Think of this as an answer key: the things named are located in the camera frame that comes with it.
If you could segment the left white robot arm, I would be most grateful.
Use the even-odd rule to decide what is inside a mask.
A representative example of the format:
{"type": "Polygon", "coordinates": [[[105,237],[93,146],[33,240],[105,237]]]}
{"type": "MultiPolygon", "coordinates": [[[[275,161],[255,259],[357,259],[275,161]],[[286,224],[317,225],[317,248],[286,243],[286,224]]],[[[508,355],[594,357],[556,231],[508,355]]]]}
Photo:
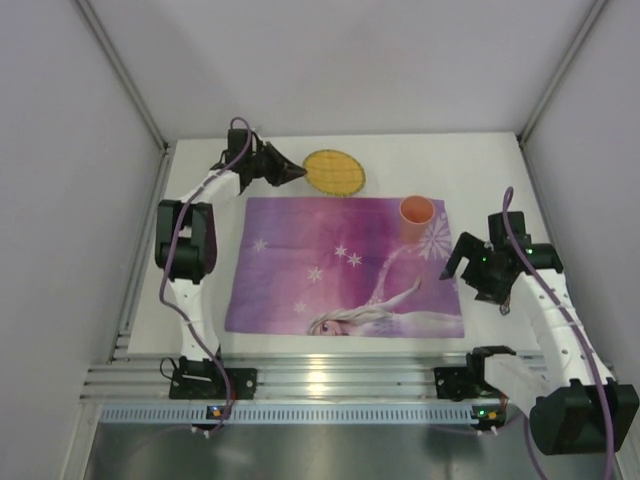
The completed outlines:
{"type": "Polygon", "coordinates": [[[220,348],[204,299],[205,280],[218,255],[215,210],[244,193],[256,179],[280,187],[306,174],[304,167],[254,131],[231,128],[226,149],[202,181],[178,199],[159,202],[154,244],[155,264],[162,271],[159,300],[179,316],[182,357],[216,362],[220,348]]]}

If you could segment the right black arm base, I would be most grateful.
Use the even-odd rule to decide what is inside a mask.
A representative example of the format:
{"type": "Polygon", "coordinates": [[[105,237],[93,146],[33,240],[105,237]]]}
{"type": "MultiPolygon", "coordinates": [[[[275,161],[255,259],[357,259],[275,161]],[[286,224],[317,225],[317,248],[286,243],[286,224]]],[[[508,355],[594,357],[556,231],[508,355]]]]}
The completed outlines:
{"type": "Polygon", "coordinates": [[[505,353],[500,347],[476,347],[465,356],[463,366],[441,366],[433,370],[437,398],[460,402],[479,398],[497,399],[500,392],[485,379],[485,361],[505,353]]]}

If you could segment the purple Frozen placemat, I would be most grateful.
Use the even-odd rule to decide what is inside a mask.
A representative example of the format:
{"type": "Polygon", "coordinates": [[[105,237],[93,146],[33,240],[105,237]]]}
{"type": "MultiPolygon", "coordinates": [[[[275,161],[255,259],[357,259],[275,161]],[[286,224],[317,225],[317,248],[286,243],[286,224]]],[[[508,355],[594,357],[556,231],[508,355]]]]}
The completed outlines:
{"type": "Polygon", "coordinates": [[[445,204],[415,244],[398,198],[251,198],[226,314],[229,332],[457,339],[464,321],[445,204]]]}

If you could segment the pink plastic cup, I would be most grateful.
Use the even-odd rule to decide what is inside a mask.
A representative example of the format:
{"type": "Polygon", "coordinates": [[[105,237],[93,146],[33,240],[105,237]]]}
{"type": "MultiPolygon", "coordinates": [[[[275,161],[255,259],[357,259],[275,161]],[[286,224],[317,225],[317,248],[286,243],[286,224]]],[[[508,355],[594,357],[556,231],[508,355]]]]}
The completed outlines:
{"type": "Polygon", "coordinates": [[[399,206],[400,239],[406,244],[417,243],[436,213],[433,202],[423,196],[404,198],[399,206]]]}

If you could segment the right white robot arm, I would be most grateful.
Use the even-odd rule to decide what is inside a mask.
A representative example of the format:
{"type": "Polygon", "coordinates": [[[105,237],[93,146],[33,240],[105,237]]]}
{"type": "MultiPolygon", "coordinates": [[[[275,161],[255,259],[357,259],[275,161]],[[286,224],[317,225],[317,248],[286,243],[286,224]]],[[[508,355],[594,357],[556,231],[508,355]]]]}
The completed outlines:
{"type": "Polygon", "coordinates": [[[545,455],[616,453],[639,410],[639,395],[621,384],[593,351],[566,288],[564,266],[549,243],[535,243],[521,211],[488,218],[489,238],[462,233],[440,275],[461,278],[476,300],[507,315],[516,306],[529,322],[546,364],[538,374],[508,346],[481,346],[466,355],[466,371],[446,397],[498,392],[529,420],[545,455]]]}

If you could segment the yellow round woven coaster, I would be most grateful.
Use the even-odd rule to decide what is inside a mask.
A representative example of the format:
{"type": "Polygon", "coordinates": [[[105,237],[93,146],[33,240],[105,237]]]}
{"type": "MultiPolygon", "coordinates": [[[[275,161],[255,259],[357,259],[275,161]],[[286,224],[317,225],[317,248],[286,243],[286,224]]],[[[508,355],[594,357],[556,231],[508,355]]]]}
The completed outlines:
{"type": "Polygon", "coordinates": [[[362,165],[351,155],[324,149],[310,153],[303,161],[305,179],[317,191],[334,197],[350,197],[366,184],[362,165]]]}

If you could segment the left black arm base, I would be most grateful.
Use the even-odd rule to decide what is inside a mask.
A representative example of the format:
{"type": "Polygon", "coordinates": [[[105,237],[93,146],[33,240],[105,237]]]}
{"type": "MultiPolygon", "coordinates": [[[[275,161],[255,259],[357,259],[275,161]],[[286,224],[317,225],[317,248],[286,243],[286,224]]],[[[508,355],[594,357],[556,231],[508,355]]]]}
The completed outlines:
{"type": "MultiPolygon", "coordinates": [[[[255,368],[224,368],[230,384],[231,400],[252,400],[257,388],[255,368]]],[[[211,361],[192,361],[184,356],[164,357],[159,364],[162,377],[170,382],[173,400],[225,400],[226,383],[220,369],[211,361]]]]}

